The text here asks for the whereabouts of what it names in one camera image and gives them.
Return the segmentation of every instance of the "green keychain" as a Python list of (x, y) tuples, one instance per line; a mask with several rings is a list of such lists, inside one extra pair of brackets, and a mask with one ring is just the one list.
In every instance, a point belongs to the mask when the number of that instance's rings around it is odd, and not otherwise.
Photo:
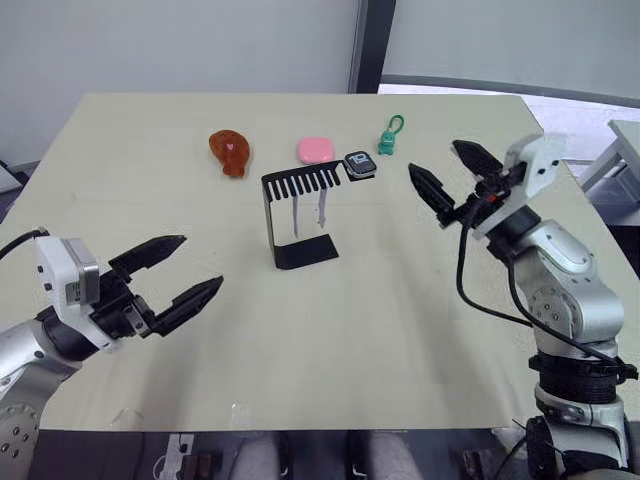
[[(393, 122), (395, 120), (400, 120), (400, 126), (393, 130)], [(404, 127), (404, 118), (402, 118), (402, 115), (394, 115), (391, 117), (389, 126), (380, 137), (380, 143), (378, 144), (379, 155), (393, 155), (393, 147), (396, 144), (396, 134), (402, 130), (402, 127)]]

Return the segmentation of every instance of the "pink eraser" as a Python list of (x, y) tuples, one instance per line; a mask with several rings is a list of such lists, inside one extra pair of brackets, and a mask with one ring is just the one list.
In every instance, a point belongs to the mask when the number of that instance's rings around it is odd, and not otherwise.
[(305, 137), (298, 142), (298, 159), (302, 163), (326, 163), (335, 159), (333, 143), (325, 137)]

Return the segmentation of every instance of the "robotic arm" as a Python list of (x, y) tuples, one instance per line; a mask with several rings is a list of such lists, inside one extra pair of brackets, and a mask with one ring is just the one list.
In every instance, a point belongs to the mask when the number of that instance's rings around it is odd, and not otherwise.
[[(527, 206), (553, 182), (562, 145), (527, 138), (509, 149), (504, 165), (476, 143), (456, 140), (453, 147), (480, 178), (461, 206), (455, 208), (430, 171), (410, 164), (409, 173), (443, 228), (455, 221), (463, 224), (457, 286), (465, 302), (533, 328), (538, 352), (529, 366), (540, 375), (535, 398), (543, 415), (526, 427), (531, 476), (630, 470), (632, 452), (616, 385), (637, 379), (638, 371), (617, 356), (622, 304), (598, 277), (593, 254), (557, 222), (541, 221)], [(462, 268), (470, 229), (476, 239), (489, 239), (489, 252), (507, 267), (511, 296), (527, 321), (482, 307), (464, 294)]]
[(100, 275), (80, 239), (51, 237), (46, 231), (40, 235), (35, 239), (37, 269), (52, 306), (0, 333), (2, 478), (27, 478), (44, 406), (84, 360), (117, 348), (124, 337), (168, 335), (197, 315), (223, 281), (218, 277), (191, 287), (156, 315), (129, 290), (131, 274), (165, 260), (186, 237), (149, 240), (111, 260), (112, 270)]

